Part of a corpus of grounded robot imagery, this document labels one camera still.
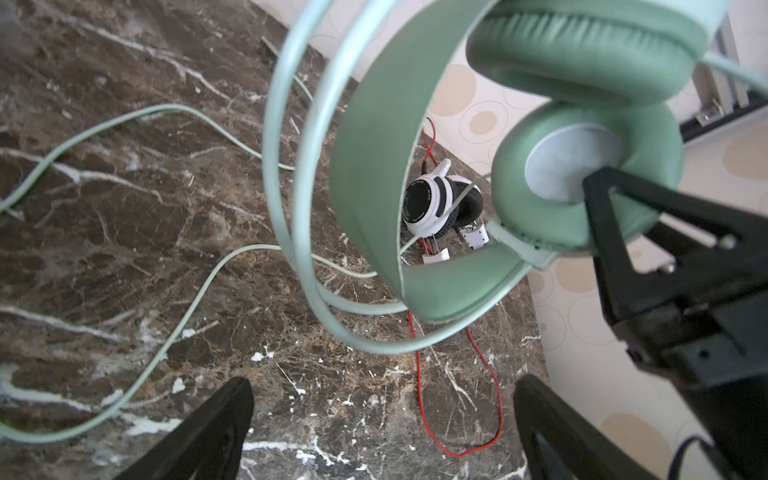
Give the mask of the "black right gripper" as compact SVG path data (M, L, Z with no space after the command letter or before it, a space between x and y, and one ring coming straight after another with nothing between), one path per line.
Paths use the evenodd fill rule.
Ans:
M614 168L582 186L614 334L741 478L766 478L766 217Z

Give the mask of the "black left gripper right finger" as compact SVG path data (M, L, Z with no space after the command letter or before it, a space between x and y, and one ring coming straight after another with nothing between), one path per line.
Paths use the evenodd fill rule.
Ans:
M653 479L547 384L525 375L515 385L514 413L533 479Z

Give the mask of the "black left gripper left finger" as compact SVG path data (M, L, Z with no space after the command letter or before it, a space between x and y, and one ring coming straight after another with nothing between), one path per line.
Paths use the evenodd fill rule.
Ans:
M234 479L253 411L249 381L234 377L118 477Z

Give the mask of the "mint green headphones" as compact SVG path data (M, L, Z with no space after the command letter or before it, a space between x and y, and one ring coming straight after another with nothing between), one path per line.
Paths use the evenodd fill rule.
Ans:
M533 269L595 254L582 183L603 168L676 189L668 101L726 1L269 1L287 29L262 162L281 248L320 323L377 355L466 329ZM492 242L407 264L401 218L425 119L491 183Z

